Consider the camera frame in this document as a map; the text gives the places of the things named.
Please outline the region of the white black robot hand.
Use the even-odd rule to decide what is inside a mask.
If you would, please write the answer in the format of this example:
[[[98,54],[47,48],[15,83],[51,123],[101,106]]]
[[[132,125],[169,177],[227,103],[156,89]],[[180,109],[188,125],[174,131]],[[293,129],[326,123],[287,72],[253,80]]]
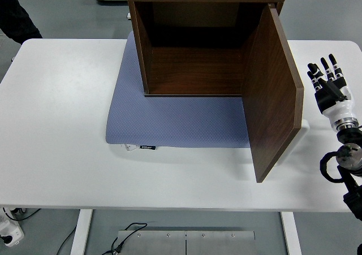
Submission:
[[[333,54],[328,56],[331,65],[321,58],[324,72],[315,63],[309,63],[307,72],[314,87],[314,97],[320,113],[327,117],[335,132],[346,128],[358,127],[355,106],[342,69]]]

